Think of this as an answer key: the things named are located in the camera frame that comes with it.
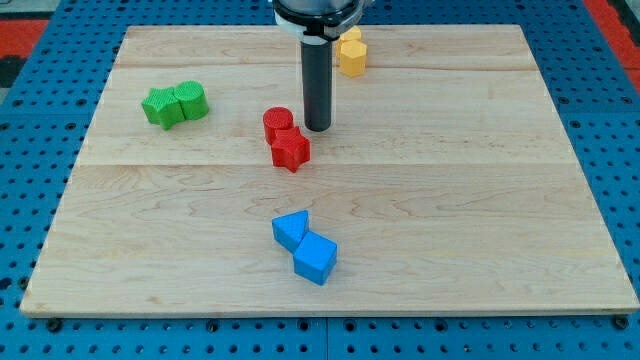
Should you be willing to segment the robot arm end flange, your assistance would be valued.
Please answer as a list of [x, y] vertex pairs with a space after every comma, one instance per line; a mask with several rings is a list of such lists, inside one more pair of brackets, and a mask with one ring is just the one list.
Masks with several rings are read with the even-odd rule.
[[273, 0], [276, 24], [309, 45], [337, 40], [358, 24], [373, 0]]

